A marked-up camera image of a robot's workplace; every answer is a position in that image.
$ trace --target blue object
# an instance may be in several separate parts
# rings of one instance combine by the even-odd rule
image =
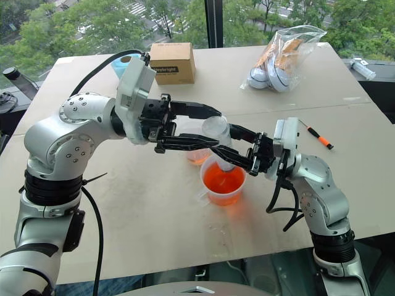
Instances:
[[[130,59],[132,57],[138,57],[140,58],[141,55],[139,54],[128,54],[128,55],[124,55],[123,57],[119,57],[118,59],[114,60],[111,63],[112,68],[115,71],[115,74],[117,74],[118,78],[121,78],[126,67],[129,66],[130,63]]]

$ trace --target beige tabletop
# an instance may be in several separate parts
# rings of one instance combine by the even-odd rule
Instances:
[[[317,155],[331,166],[335,183],[349,199],[349,218],[357,238],[394,231],[391,217],[395,199],[390,198],[390,160],[395,150],[392,124],[327,44],[321,44],[306,59],[305,78],[294,92],[239,89],[261,50],[196,50],[196,83],[161,87],[154,83],[150,97],[169,92],[177,100],[213,105],[228,115],[230,123],[266,131],[269,136],[273,136],[277,119],[302,118],[335,145],[329,151],[301,128],[299,151]],[[55,112],[86,73],[105,58],[58,60],[1,155],[0,253],[14,247],[17,190],[23,184],[28,158],[24,133],[32,123]],[[111,96],[117,82],[107,67],[85,89]],[[247,147],[236,141],[234,145],[243,153]],[[106,141],[95,151],[84,174],[92,178],[108,172],[87,186],[104,225],[102,278],[312,246],[304,221],[283,233],[289,213],[266,214],[274,184],[263,176],[248,176],[243,198],[235,205],[218,207],[201,197],[199,168],[190,165],[183,152],[161,155],[153,148],[153,144],[134,146],[126,139]],[[292,202],[289,192],[280,194],[279,206],[291,206]],[[59,283],[94,278],[97,224],[85,198],[80,208],[86,211],[83,236],[79,248],[62,257]]]

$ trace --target white ball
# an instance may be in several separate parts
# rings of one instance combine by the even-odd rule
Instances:
[[[252,68],[249,72],[247,82],[253,88],[266,88],[268,83],[267,73],[261,68]]]
[[[289,83],[291,82],[291,79],[284,70],[275,66],[274,61],[275,61],[275,57],[272,57],[267,62],[269,83],[271,84],[271,87],[274,88],[279,93],[288,91]]]

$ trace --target window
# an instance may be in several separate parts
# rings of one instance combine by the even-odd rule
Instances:
[[[2,0],[0,69],[44,80],[60,57],[149,50],[155,42],[208,47],[203,0]],[[9,86],[0,75],[0,88]]]
[[[395,59],[393,0],[223,0],[223,45],[267,44],[280,28],[313,25],[341,58]]]
[[[222,34],[210,38],[223,35],[225,47],[267,44],[280,28],[309,24],[328,31],[322,41],[342,58],[395,59],[393,0],[206,2],[222,3]],[[209,47],[205,0],[2,0],[0,13],[0,69],[16,66],[34,80],[65,56],[147,50],[153,42]],[[0,75],[0,88],[8,85]]]

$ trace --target black cable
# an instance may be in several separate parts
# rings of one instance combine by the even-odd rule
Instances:
[[[75,94],[78,94],[78,92],[81,90],[81,88],[85,85],[85,83],[88,82],[89,79],[91,79],[94,75],[96,75],[100,70],[102,70],[105,66],[107,66],[109,63],[111,63],[113,60],[118,59],[119,57],[123,57],[127,54],[141,54],[143,53],[141,51],[138,51],[137,49],[128,49],[127,51],[121,51],[118,52],[117,54],[114,54],[110,56],[107,60],[105,60],[103,63],[98,65],[95,69],[93,69],[89,74],[85,76],[84,79],[81,80],[81,82],[77,85],[77,87],[73,90],[71,96],[74,96]]]
[[[81,187],[82,192],[84,192],[85,196],[90,201],[94,214],[96,215],[96,220],[98,221],[99,228],[99,253],[98,253],[98,264],[96,266],[96,274],[94,276],[94,284],[93,284],[93,296],[98,296],[99,291],[99,280],[100,280],[100,272],[101,272],[101,264],[103,261],[103,246],[104,246],[104,236],[103,236],[103,224],[101,221],[101,216],[99,212],[99,208],[96,205],[92,195],[85,189],[85,187]]]
[[[285,225],[285,227],[283,228],[283,231],[287,231],[293,224],[295,224],[295,219],[297,218],[297,213],[299,210],[299,198],[297,196],[297,192],[295,190],[295,188],[292,186],[291,188],[292,193],[294,194],[294,199],[295,199],[295,207],[294,207],[294,212],[292,214],[291,219],[289,219],[288,223]]]
[[[288,157],[289,157],[289,151],[284,149],[281,159],[278,164],[278,176],[276,180],[276,187],[274,189],[273,197],[272,200],[269,203],[269,206],[266,208],[266,212],[271,214],[275,212],[281,212],[281,211],[290,211],[293,212],[292,217],[289,219],[288,223],[285,225],[283,228],[283,231],[287,231],[293,224],[298,222],[302,217],[304,217],[303,214],[297,215],[297,213],[302,213],[302,210],[299,209],[299,197],[297,196],[297,192],[292,185],[291,182],[285,179],[286,176],[286,167],[288,164]],[[280,194],[281,188],[285,188],[287,190],[291,190],[294,196],[295,200],[295,206],[294,208],[286,208],[286,207],[281,207],[281,208],[274,208],[278,195]]]
[[[10,93],[8,91],[0,94],[0,106],[5,105],[10,102],[12,103],[12,106],[10,106],[6,112],[2,111],[2,113],[11,112],[17,106],[18,98],[15,97],[12,93]]]

